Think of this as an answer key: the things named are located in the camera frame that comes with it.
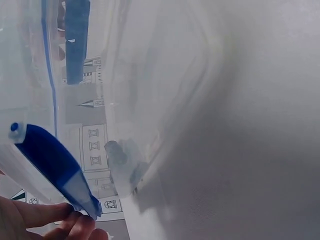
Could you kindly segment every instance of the hand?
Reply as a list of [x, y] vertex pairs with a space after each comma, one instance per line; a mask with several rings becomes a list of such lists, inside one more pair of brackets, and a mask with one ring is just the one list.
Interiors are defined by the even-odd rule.
[[[62, 223], [44, 236], [27, 231], [49, 223]], [[67, 203], [36, 205], [0, 196], [1, 240], [108, 240], [108, 234], [95, 229], [95, 221], [73, 210]]]

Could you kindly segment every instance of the finger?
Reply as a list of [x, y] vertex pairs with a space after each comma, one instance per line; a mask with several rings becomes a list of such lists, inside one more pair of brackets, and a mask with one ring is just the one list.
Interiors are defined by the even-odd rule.
[[21, 214], [25, 227], [42, 227], [49, 223], [64, 220], [72, 211], [73, 207], [68, 203], [56, 205], [36, 205], [22, 201], [12, 201]]
[[81, 216], [71, 229], [66, 240], [88, 240], [95, 229], [95, 221], [89, 216]]
[[80, 212], [72, 212], [63, 222], [52, 231], [44, 235], [45, 240], [63, 240], [69, 235], [78, 219], [83, 216]]
[[91, 233], [89, 240], [109, 240], [109, 238], [108, 238], [108, 234], [102, 229], [95, 229]]
[[27, 235], [29, 237], [28, 239], [31, 239], [31, 240], [44, 240], [44, 238], [41, 235], [31, 231], [27, 231]]

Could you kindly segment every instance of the blue plastic tab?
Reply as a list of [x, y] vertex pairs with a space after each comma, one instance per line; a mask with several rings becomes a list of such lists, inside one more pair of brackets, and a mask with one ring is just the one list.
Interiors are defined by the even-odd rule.
[[[12, 124], [11, 131], [19, 131], [18, 123]], [[101, 217], [101, 205], [92, 195], [79, 164], [54, 136], [28, 124], [24, 141], [15, 145], [77, 211], [85, 210], [94, 220]]]
[[66, 82], [79, 84], [84, 77], [84, 62], [87, 57], [90, 1], [65, 1], [65, 60]]

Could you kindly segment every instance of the blue zip strip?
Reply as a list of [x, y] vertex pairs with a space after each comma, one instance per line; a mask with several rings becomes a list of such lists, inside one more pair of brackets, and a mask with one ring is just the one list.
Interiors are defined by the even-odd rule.
[[48, 42], [48, 34], [47, 34], [47, 0], [41, 0], [41, 24], [42, 24], [42, 34], [43, 34], [46, 67], [48, 70], [48, 76], [49, 76], [50, 85], [51, 85], [51, 89], [52, 89], [54, 136], [57, 137], [58, 136], [57, 97], [56, 97], [56, 88], [55, 88], [55, 83], [54, 83], [54, 77], [52, 75], [50, 55], [49, 55], [49, 42]]

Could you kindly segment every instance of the white surface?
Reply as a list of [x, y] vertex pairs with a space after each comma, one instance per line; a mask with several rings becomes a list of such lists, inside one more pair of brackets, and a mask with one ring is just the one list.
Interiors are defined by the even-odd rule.
[[319, 2], [198, 2], [223, 16], [232, 55], [122, 201], [131, 239], [319, 239]]

